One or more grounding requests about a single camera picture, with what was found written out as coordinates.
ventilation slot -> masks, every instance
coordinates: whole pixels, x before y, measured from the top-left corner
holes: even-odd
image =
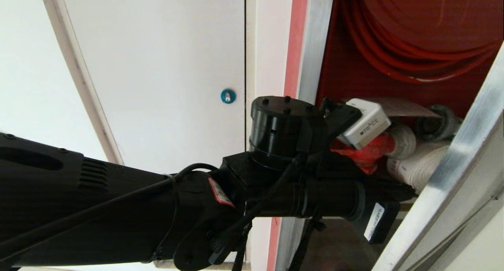
[[[79,188],[95,192],[107,192],[107,165],[98,160],[84,159],[81,168]]]

black cylindrical joint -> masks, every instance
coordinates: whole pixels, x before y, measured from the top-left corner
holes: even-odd
[[[303,119],[318,115],[317,108],[301,100],[258,97],[251,112],[250,152],[254,160],[265,167],[284,169],[297,155]]]

blue lock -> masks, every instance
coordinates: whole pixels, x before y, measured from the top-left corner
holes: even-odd
[[[221,100],[225,104],[230,104],[236,100],[236,93],[231,89],[225,89],[221,93]]]

robotic arm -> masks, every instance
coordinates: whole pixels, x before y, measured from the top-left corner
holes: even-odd
[[[195,271],[232,251],[241,262],[254,217],[312,218],[311,229],[323,216],[345,217],[369,243],[383,242],[414,190],[329,150],[360,117],[329,100],[317,108],[259,97],[249,152],[173,176],[0,135],[0,270],[173,259]]]

white door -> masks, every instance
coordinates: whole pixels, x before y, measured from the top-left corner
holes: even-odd
[[[245,0],[64,1],[125,165],[174,173],[245,149]]]

